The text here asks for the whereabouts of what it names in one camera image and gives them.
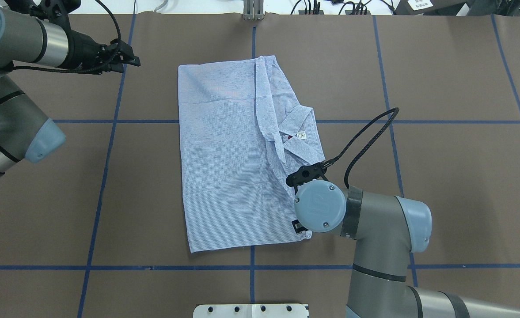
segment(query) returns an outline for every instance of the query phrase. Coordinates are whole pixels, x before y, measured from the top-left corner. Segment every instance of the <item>metal bracket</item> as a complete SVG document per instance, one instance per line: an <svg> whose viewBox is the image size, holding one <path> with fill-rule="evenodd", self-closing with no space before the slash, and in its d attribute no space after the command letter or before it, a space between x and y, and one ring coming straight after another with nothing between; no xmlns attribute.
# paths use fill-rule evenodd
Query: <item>metal bracket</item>
<svg viewBox="0 0 520 318"><path fill-rule="evenodd" d="M193 318L308 318L308 304L199 305Z"/></svg>
<svg viewBox="0 0 520 318"><path fill-rule="evenodd" d="M244 20L264 20L264 0L244 0Z"/></svg>

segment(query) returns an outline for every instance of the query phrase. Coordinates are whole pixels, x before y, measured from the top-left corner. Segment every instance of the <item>white label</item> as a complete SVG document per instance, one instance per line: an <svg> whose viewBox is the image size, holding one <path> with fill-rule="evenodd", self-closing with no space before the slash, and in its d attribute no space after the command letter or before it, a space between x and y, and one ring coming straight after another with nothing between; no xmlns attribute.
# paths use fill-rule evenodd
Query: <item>white label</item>
<svg viewBox="0 0 520 318"><path fill-rule="evenodd" d="M300 131L297 133L297 138L299 139L307 139L307 134L304 131Z"/></svg>
<svg viewBox="0 0 520 318"><path fill-rule="evenodd" d="M407 0L411 8L415 11L421 10L424 8L430 8L433 6L431 0Z"/></svg>

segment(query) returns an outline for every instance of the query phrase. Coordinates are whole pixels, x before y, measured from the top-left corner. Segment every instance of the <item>brown table surface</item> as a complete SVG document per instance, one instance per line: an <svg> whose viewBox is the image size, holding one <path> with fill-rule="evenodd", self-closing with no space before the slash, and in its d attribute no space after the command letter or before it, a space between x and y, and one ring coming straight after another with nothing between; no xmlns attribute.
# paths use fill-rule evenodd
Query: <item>brown table surface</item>
<svg viewBox="0 0 520 318"><path fill-rule="evenodd" d="M68 141L0 179L0 317L191 317L197 304L249 302L344 317L354 241L314 234L189 253L177 66L272 54L315 109L327 157L375 115L401 109L350 183L431 207L431 244L409 264L408 284L520 307L520 18L118 19L142 62L125 76L11 75ZM115 37L101 15L72 25L99 42ZM341 184L347 161L331 181Z"/></svg>

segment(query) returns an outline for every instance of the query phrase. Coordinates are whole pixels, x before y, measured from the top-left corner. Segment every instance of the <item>black cable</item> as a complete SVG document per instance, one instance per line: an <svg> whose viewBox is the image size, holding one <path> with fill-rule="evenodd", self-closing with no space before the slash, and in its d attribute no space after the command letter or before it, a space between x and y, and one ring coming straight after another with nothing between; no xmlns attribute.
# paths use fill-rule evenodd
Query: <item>black cable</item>
<svg viewBox="0 0 520 318"><path fill-rule="evenodd" d="M105 9L105 11L110 15L110 18L113 20L114 27L117 30L117 47L114 49L114 53L103 63L98 66L94 66L92 68L88 68L86 70L58 70L56 68L45 68L45 67L36 67L36 66L16 66L13 67L12 70L33 70L33 71L43 71L43 72L52 72L52 73L71 73L71 74L85 74L89 72L94 72L102 69L103 67L107 66L114 58L118 55L120 52L120 43L121 43L121 33L120 33L120 27L118 26L118 22L112 12L110 12L109 8L101 0L95 0L102 8Z"/></svg>
<svg viewBox="0 0 520 318"><path fill-rule="evenodd" d="M368 4L369 4L371 1L372 1L372 0L369 0L368 2L366 2L366 3L364 4L364 8L365 8L365 9L364 9L364 15L368 14Z"/></svg>
<svg viewBox="0 0 520 318"><path fill-rule="evenodd" d="M295 11L295 8L297 8L297 5L300 4L301 0L298 0L296 2L296 5L293 6L293 9L292 9L292 12L290 14L293 14L293 12Z"/></svg>
<svg viewBox="0 0 520 318"><path fill-rule="evenodd" d="M391 10L393 15L395 15L395 7L393 6L393 0L391 0L391 4L385 2L385 0L380 0L380 1L385 3L387 5L387 7L389 8L389 10Z"/></svg>
<svg viewBox="0 0 520 318"><path fill-rule="evenodd" d="M340 11L338 12L338 14L340 15L342 13L342 10L344 9L344 7L346 7L347 4L352 4L352 11L354 11L354 6L356 5L354 2L352 1L348 1L348 2L345 2L343 5L342 5L342 8L340 8Z"/></svg>
<svg viewBox="0 0 520 318"><path fill-rule="evenodd" d="M362 2L358 2L358 4L356 4L356 8L350 13L350 14L354 14L354 15L357 15L358 12L361 10L362 8Z"/></svg>
<svg viewBox="0 0 520 318"><path fill-rule="evenodd" d="M378 121L381 117L384 117L384 116L387 116L389 114L391 114L391 116L389 117L389 119L385 122L385 124L383 125L383 127L381 127L381 129L374 135L374 137L372 137L370 139L370 141L368 141L368 143L364 146L364 148L356 155L356 157L354 157L354 159L352 159L352 161L350 162L350 165L348 165L348 168L346 169L346 172L344 173L344 185L349 188L350 185L348 184L348 177L350 176L350 171L352 170L352 167L357 163L357 161L360 160L360 158L364 155L364 153L366 153L366 151L368 151L368 149L373 145L373 143L376 142L376 140L381 136L381 134L385 131L385 129L387 129L389 127L389 125L391 125L391 122L393 121L393 119L395 119L395 117L397 116L397 114L399 113L399 108L395 107L395 108L392 108L391 110L389 111L386 111L385 113L382 113L381 115L379 115L378 117L375 117L374 119L372 119L367 125L364 126L363 129L361 129L361 131L359 131L354 137L353 139L350 140L350 142L348 143L348 145L346 145L346 147L342 150L342 152L337 156L337 157L334 157L334 159L331 159L329 161L332 161L332 163L336 162L338 159L340 159L340 157L342 157L342 155L344 155L344 153L347 151L348 147L350 147L350 145L352 145L352 143L362 134L366 131L366 129L368 129L371 125L373 125L373 123L375 123L376 121Z"/></svg>

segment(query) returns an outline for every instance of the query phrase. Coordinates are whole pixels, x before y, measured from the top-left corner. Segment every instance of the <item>grid line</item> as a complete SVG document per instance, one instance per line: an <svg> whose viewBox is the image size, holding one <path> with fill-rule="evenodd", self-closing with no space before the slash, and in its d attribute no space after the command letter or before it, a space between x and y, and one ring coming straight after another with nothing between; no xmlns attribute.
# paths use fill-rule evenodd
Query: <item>grid line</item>
<svg viewBox="0 0 520 318"><path fill-rule="evenodd" d="M64 124L179 124L179 119L54 119ZM317 119L318 124L367 124L370 119ZM396 119L395 124L420 125L520 125L520 121Z"/></svg>
<svg viewBox="0 0 520 318"><path fill-rule="evenodd" d="M134 1L134 12L132 14L132 20L131 20L131 24L130 24L130 34L129 34L129 38L128 38L128 45L132 44L132 37L133 37L133 34L134 34L134 25L136 23L135 9L136 9L136 0ZM125 82L125 78L126 78L126 71L127 71L127 66L125 65L124 66L124 72L122 73L122 76L121 76L120 87L118 89L117 103L116 103L116 107L114 109L114 118L113 118L113 124L112 124L113 126L112 126L112 128L110 130L109 147L108 147L108 149L106 151L105 166L104 166L104 169L103 169L103 172L102 172L101 189L99 191L99 200L98 200L98 203L97 203L97 210L96 210L96 214L95 214L95 222L94 222L94 225L93 225L93 232L91 234L91 243L89 245L89 254L87 256L87 268L85 269L84 284L83 284L83 288L81 290L80 305L79 305L79 309L77 311L77 318L82 318L82 316L83 316L83 310L84 310L84 305L85 305L85 298L87 296L87 287L88 287L88 284L89 284L89 275L91 273L91 268L90 267L91 267L91 264L92 264L92 261L93 261L93 252L95 250L95 241L96 241L96 238L97 238L97 230L99 228L99 220L100 220L100 216L101 216L102 198L103 198L103 195L104 195L104 192L105 192L106 179L108 177L110 155L112 153L113 144L114 144L114 134L116 132L116 127L117 127L118 113L120 112L120 103L121 103L121 100L122 100L122 91L124 89L124 82Z"/></svg>
<svg viewBox="0 0 520 318"><path fill-rule="evenodd" d="M493 14L492 14L492 25L493 25L493 31L494 31L494 33L496 35L497 46L500 49L501 60L504 63L505 72L508 75L509 84L511 85L511 89L513 91L513 95L515 96L515 101L517 102L517 107L519 108L519 112L520 112L520 98L519 98L519 94L517 93L517 88L515 86L515 81L513 80L513 77L511 75L511 71L509 70L507 59L505 58L504 49L501 46L500 34L499 34L498 30L497 30L496 18L495 18L495 16Z"/></svg>
<svg viewBox="0 0 520 318"><path fill-rule="evenodd" d="M252 27L252 58L256 58L256 27ZM256 81L256 68L254 68L254 84ZM254 106L256 104L255 100L256 93L254 93ZM250 303L256 303L256 246L250 246Z"/></svg>
<svg viewBox="0 0 520 318"><path fill-rule="evenodd" d="M490 269L516 268L520 263L415 264L415 269ZM255 265L254 270L351 270L352 265ZM0 270L89 270L89 271L184 271L250 270L249 265L0 265Z"/></svg>
<svg viewBox="0 0 520 318"><path fill-rule="evenodd" d="M373 32L376 36L376 47L377 47L377 59L380 64L381 73L381 84L383 86L383 98L385 99L386 110L391 110L389 105L389 94L387 94L387 82L385 80L385 69L383 67L383 57L381 56L381 45L380 45L380 34L377 28L376 16L372 16L373 20ZM399 193L401 197L405 197L405 191L403 191L403 179L401 179L401 168L399 167L399 156L397 155L397 145L395 143L395 131L393 130L393 123L389 125L389 135L391 137L391 148L393 149L393 161L395 162L395 173L397 175L397 185L399 186ZM415 269L415 258L413 253L409 254L409 268L413 276L413 286L419 287L419 280L417 279L417 270Z"/></svg>

